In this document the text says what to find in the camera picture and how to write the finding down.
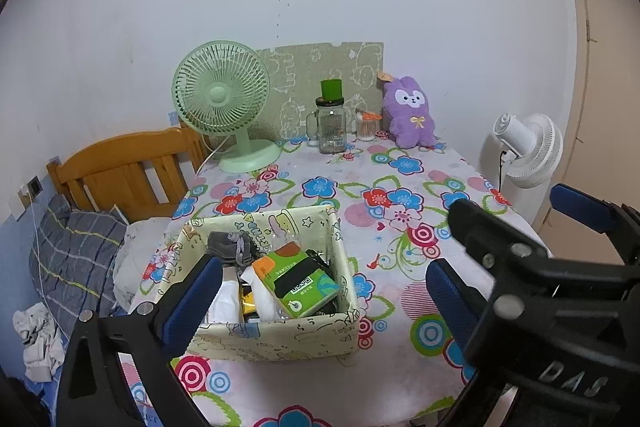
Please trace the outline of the green tissue pack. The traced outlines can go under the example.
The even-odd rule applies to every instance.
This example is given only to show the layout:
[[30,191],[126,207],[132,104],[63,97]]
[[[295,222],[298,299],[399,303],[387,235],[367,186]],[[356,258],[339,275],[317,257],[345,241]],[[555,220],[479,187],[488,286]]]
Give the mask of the green tissue pack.
[[314,315],[340,291],[328,269],[291,239],[256,259],[252,268],[290,319]]

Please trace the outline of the clear striped plastic pack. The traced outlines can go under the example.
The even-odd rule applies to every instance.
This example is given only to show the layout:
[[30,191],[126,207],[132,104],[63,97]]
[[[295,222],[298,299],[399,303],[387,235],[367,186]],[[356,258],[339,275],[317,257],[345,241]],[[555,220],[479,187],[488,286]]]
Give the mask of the clear striped plastic pack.
[[269,222],[268,241],[270,251],[273,251],[280,257],[293,257],[300,251],[297,237],[282,228],[278,221],[271,220]]

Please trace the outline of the grey drawstring pouch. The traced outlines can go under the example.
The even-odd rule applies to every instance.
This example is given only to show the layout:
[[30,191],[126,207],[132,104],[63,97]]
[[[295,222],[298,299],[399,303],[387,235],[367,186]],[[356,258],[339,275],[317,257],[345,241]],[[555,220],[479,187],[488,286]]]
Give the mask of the grey drawstring pouch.
[[246,232],[210,232],[206,254],[218,258],[224,267],[244,270],[257,258],[257,248]]

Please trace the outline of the yellow cartoon tissue pack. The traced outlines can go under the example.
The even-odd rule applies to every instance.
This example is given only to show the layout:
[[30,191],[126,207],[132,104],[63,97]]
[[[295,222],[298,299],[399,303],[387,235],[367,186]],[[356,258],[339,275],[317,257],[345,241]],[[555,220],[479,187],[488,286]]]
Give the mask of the yellow cartoon tissue pack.
[[253,315],[257,313],[254,294],[252,288],[250,288],[250,285],[248,285],[247,283],[242,283],[240,285],[240,301],[243,317],[247,317],[247,315]]

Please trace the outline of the crumpled white cloth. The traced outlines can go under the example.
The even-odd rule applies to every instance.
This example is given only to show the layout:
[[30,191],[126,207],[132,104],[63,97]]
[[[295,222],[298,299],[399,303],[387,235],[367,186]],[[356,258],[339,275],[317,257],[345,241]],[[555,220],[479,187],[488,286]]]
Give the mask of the crumpled white cloth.
[[43,303],[36,303],[25,311],[15,311],[12,324],[23,343],[25,376],[36,384],[53,381],[64,363],[65,351],[51,312]]

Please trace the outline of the beige door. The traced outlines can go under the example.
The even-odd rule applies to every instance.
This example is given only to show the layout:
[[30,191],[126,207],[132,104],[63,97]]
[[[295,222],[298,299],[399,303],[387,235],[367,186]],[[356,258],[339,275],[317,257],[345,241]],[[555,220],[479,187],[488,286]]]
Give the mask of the beige door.
[[639,0],[575,0],[577,52],[553,183],[639,205]]

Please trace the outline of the white standing fan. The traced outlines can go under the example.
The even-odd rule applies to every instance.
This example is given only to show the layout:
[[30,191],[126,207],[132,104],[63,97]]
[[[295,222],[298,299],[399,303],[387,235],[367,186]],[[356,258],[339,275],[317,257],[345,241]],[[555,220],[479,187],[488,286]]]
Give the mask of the white standing fan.
[[548,186],[560,165],[564,148],[562,132],[544,114],[518,119],[503,113],[495,121],[492,134],[501,146],[499,187],[506,183],[514,197],[515,209],[532,219],[541,204],[541,190]]

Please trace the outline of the floral tablecloth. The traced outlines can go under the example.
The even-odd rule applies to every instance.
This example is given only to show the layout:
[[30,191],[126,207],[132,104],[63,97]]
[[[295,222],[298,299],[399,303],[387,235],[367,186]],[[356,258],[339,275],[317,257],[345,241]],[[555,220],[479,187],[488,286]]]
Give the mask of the floral tablecloth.
[[489,277],[452,238],[446,218],[457,200],[521,230],[526,221],[455,150],[399,150],[390,140],[358,141],[323,155],[294,139],[265,168],[204,170],[183,196],[146,267],[137,300],[168,269],[177,231],[192,218],[329,205],[340,219],[360,310],[358,350],[308,360],[214,360],[186,352],[172,361],[179,381],[215,426],[387,426],[450,407],[469,376],[426,290],[435,259],[489,291]]

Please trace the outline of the grey plaid pillow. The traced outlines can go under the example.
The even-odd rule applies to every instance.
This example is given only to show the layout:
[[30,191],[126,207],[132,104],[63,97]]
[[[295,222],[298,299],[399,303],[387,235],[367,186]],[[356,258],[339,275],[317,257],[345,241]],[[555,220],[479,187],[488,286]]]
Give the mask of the grey plaid pillow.
[[55,195],[37,225],[29,271],[40,300],[65,337],[79,314],[107,317],[117,308],[114,266],[126,222],[117,210],[84,211]]

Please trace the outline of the white blanket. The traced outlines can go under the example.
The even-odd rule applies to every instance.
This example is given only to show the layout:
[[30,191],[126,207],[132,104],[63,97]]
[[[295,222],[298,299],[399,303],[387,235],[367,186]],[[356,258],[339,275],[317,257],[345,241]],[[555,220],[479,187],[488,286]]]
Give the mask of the white blanket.
[[114,295],[122,309],[129,310],[143,272],[169,222],[170,219],[166,217],[152,217],[128,225],[113,271]]

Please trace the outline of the yellow cartoon storage box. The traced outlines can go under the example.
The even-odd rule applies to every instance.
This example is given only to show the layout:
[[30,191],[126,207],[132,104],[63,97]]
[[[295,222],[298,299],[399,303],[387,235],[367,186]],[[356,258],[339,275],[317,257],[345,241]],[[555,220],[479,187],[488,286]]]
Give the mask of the yellow cartoon storage box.
[[246,232],[262,251],[270,246],[273,225],[300,239],[300,245],[329,261],[338,285],[337,311],[257,323],[214,323],[198,326],[186,351],[214,360],[285,361],[348,355],[358,350],[360,310],[352,281],[352,267],[343,244],[340,219],[329,205],[267,210],[245,215],[192,218],[177,231],[168,269],[151,291],[160,300],[172,284],[205,254],[212,232]]

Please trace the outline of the toothpick jar orange lid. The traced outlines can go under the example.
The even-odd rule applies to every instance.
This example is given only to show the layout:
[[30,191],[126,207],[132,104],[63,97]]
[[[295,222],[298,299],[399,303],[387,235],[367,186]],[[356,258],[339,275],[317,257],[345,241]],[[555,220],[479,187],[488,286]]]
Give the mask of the toothpick jar orange lid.
[[356,135],[359,141],[372,141],[378,132],[378,114],[356,110]]

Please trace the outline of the glass mason jar mug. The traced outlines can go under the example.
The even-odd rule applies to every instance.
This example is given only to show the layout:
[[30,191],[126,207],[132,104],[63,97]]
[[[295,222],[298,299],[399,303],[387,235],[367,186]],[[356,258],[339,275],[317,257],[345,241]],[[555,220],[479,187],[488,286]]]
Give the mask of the glass mason jar mug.
[[306,137],[321,154],[338,154],[346,150],[346,114],[342,80],[320,81],[321,95],[314,110],[306,116]]

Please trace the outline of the green patterned board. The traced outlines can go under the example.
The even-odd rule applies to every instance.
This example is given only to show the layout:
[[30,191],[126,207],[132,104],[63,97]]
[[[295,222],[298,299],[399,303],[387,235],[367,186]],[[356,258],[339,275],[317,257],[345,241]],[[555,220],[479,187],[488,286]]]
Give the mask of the green patterned board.
[[305,134],[306,116],[316,108],[323,80],[342,82],[346,126],[356,130],[358,109],[378,113],[382,89],[384,44],[380,42],[318,42],[262,49],[258,56],[267,67],[270,95],[250,126],[252,138],[287,140]]

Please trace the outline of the green desk fan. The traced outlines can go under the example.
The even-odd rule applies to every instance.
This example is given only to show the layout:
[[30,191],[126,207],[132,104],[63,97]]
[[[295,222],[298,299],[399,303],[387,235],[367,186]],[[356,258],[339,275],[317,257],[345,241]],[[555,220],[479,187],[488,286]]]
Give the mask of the green desk fan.
[[204,135],[235,139],[219,161],[226,173],[259,170],[280,157],[276,143],[248,135],[269,93],[269,72],[258,54],[229,40],[192,50],[178,65],[171,83],[175,109],[188,127]]

